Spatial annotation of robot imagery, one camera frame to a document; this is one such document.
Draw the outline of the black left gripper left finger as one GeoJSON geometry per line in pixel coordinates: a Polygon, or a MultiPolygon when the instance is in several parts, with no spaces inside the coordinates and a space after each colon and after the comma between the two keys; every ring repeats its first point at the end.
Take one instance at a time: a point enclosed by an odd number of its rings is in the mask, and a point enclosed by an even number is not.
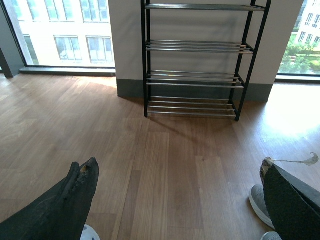
{"type": "Polygon", "coordinates": [[[0,224],[2,240],[79,240],[99,179],[91,157],[73,162],[67,176],[32,203],[0,224]]]}

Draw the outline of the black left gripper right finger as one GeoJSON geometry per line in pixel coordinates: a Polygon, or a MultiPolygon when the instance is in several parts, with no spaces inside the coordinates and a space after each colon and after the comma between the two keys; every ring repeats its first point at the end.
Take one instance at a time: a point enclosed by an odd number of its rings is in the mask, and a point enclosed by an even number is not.
{"type": "Polygon", "coordinates": [[[282,240],[320,238],[320,192],[266,157],[260,167],[264,201],[282,240]]]}

